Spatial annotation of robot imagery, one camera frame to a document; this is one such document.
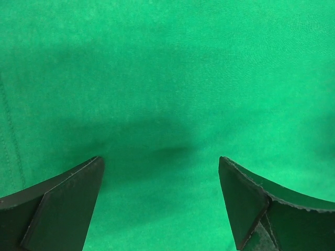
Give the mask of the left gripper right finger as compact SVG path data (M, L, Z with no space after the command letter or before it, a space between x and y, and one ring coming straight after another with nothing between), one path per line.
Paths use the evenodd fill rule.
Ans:
M283 187L227 157L218 174L237 250L334 250L334 203Z

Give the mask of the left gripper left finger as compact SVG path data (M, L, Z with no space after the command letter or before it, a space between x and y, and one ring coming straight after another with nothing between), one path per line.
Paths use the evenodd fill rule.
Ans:
M1 250L82 250L105 163L93 157L1 198Z

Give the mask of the green t-shirt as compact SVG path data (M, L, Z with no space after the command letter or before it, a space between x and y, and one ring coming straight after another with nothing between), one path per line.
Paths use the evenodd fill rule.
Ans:
M85 250L234 250L221 156L334 200L334 1L1 1L1 196L94 156Z

